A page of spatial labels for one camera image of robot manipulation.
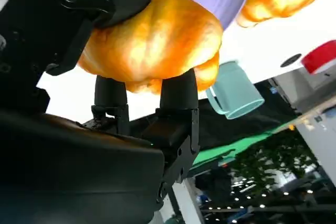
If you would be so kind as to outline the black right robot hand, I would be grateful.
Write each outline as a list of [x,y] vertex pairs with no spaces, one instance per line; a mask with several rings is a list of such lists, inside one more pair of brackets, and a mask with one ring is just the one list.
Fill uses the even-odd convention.
[[72,70],[92,30],[150,0],[6,0],[1,9],[1,223],[149,223],[199,152],[193,69],[163,81],[157,120],[129,135],[125,85],[98,77],[93,119],[46,113],[43,73]]

